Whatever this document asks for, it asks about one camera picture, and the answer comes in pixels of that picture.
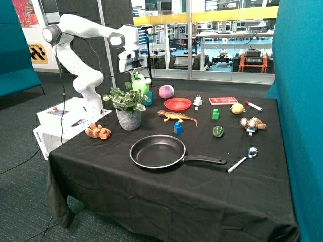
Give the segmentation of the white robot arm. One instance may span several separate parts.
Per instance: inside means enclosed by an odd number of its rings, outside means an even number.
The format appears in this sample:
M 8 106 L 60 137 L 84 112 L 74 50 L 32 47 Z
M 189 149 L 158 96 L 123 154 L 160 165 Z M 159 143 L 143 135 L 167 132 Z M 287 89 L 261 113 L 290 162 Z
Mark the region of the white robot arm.
M 58 24 L 46 26 L 42 34 L 45 41 L 52 45 L 58 61 L 76 75 L 73 87 L 83 96 L 88 115 L 103 113 L 102 98 L 95 90 L 103 82 L 103 73 L 85 63 L 85 52 L 74 49 L 72 41 L 75 37 L 106 37 L 112 48 L 123 48 L 124 51 L 118 55 L 122 73 L 147 66 L 146 55 L 140 53 L 138 29 L 131 24 L 114 29 L 77 15 L 63 14 Z

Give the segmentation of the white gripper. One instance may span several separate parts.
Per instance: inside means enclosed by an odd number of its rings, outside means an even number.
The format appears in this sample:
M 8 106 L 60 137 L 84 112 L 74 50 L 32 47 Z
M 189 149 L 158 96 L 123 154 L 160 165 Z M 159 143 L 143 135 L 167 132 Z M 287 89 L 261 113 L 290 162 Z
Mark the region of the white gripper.
M 147 67 L 147 57 L 145 54 L 141 54 L 140 50 L 123 51 L 118 55 L 118 58 L 119 71 L 122 73 Z

